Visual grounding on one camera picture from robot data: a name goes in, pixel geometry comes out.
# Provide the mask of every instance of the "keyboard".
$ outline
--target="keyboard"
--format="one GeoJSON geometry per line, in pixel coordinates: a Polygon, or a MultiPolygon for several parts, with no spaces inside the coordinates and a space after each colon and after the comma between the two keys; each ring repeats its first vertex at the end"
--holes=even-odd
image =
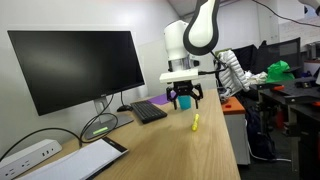
{"type": "Polygon", "coordinates": [[[143,124],[167,117],[167,113],[153,105],[149,101],[139,101],[131,103],[133,112],[138,116],[143,124]]]}

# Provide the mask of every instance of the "electrical socket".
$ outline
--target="electrical socket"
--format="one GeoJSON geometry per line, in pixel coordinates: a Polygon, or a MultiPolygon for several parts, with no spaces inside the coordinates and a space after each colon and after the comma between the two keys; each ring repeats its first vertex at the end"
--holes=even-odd
{"type": "Polygon", "coordinates": [[[13,179],[61,150],[56,140],[45,139],[12,154],[0,162],[0,179],[13,179]]]}

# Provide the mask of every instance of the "computer monitor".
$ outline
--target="computer monitor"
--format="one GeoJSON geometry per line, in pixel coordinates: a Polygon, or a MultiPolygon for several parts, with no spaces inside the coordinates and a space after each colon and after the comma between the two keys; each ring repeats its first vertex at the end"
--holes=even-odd
{"type": "MultiPolygon", "coordinates": [[[[130,31],[8,31],[39,116],[144,85],[130,31]]],[[[115,125],[100,116],[85,137],[115,125]]],[[[132,121],[118,115],[118,126],[132,121]]]]}

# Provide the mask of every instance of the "power strip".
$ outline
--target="power strip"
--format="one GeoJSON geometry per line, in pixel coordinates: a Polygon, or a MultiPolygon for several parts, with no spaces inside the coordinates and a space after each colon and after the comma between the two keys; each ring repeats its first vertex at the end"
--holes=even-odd
{"type": "Polygon", "coordinates": [[[13,179],[61,150],[61,145],[51,139],[27,147],[0,162],[0,179],[13,179]]]}

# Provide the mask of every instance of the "yellow object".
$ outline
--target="yellow object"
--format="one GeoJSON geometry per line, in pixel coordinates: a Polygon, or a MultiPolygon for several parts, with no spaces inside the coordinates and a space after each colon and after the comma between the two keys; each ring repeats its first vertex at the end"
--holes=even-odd
{"type": "Polygon", "coordinates": [[[192,131],[196,131],[198,129],[199,117],[200,117],[199,114],[196,114],[194,116],[193,124],[192,124],[192,127],[191,127],[192,131]]]}

